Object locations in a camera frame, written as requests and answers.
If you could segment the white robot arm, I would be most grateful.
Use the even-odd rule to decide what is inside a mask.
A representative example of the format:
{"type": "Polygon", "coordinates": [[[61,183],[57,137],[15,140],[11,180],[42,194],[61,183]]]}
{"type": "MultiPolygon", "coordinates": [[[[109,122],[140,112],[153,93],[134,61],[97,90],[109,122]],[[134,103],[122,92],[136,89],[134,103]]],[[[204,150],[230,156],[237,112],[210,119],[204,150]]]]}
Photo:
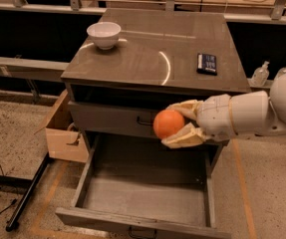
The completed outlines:
{"type": "Polygon", "coordinates": [[[243,133],[283,135],[286,134],[286,74],[274,80],[269,91],[189,100],[168,109],[190,119],[177,133],[161,141],[169,148],[230,140],[243,133]]]}

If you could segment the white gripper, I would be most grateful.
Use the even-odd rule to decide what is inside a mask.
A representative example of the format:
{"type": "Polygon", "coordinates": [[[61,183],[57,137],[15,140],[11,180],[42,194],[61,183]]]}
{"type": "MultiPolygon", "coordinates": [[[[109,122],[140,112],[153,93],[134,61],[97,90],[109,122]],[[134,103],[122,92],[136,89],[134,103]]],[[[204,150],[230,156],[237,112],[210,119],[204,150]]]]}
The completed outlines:
{"type": "Polygon", "coordinates": [[[164,138],[161,143],[169,148],[183,148],[201,145],[208,139],[224,141],[233,138],[236,133],[230,118],[230,101],[230,95],[220,95],[204,102],[188,100],[169,105],[168,110],[196,120],[199,127],[190,122],[174,135],[164,138]]]}

